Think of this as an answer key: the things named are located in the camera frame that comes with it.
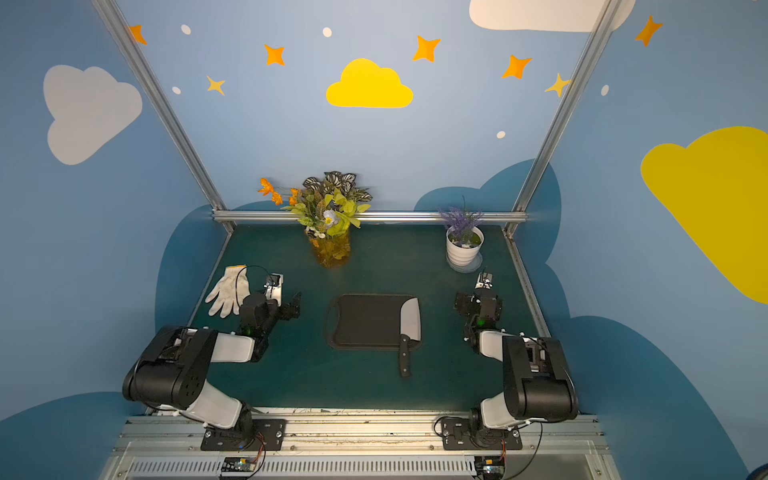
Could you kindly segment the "white cotton glove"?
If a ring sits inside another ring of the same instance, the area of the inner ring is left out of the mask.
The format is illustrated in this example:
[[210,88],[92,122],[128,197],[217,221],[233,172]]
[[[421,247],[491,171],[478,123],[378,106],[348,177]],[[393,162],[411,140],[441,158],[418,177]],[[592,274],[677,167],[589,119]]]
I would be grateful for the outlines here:
[[249,295],[247,267],[245,265],[229,266],[205,298],[205,302],[211,304],[208,315],[218,315],[220,318],[226,318],[231,314],[239,316],[240,307]]

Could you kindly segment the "cleaver knife black handle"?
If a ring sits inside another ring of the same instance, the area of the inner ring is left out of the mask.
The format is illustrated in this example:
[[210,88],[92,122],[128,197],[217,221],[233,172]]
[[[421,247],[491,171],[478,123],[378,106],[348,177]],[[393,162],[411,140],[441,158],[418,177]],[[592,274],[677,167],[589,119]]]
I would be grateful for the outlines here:
[[417,298],[406,300],[400,311],[400,336],[398,342],[399,374],[402,378],[411,376],[411,352],[422,341],[420,306]]

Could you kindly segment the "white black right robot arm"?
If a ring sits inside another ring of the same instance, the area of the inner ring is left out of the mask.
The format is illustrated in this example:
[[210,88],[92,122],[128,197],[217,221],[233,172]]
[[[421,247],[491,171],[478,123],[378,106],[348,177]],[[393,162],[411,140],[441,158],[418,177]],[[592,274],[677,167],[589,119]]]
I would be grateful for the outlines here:
[[454,307],[467,319],[464,341],[479,355],[502,364],[502,391],[482,400],[467,418],[440,422],[447,450],[492,450],[509,444],[520,449],[521,427],[578,416],[578,398],[561,343],[500,329],[503,302],[492,290],[490,273],[478,275],[471,295],[457,294]]

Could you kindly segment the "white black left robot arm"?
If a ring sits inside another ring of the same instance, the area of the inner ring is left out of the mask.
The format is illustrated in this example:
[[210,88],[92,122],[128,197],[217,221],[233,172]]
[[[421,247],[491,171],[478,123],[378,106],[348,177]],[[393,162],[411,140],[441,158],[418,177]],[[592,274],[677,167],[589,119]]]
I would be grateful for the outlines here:
[[124,398],[196,420],[206,426],[208,434],[252,436],[249,407],[207,380],[210,365],[260,361],[277,323],[300,316],[301,295],[284,303],[284,276],[279,273],[267,275],[263,291],[246,293],[240,280],[246,272],[245,266],[236,266],[232,272],[240,318],[237,332],[161,328],[127,373],[122,386]]

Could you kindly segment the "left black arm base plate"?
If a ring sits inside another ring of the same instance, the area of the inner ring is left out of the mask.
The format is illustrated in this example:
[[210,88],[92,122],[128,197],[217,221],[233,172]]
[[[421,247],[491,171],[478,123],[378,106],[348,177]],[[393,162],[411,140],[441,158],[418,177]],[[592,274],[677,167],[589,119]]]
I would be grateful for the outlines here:
[[201,451],[250,452],[264,449],[280,451],[285,427],[284,419],[252,419],[232,429],[207,427],[200,445]]

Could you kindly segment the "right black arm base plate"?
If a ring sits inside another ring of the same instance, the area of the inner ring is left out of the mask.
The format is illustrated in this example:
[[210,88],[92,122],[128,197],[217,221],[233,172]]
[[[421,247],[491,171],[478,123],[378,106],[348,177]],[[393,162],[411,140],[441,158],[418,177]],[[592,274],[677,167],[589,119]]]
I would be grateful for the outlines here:
[[518,429],[490,429],[468,418],[443,416],[433,424],[447,451],[521,450],[522,439]]

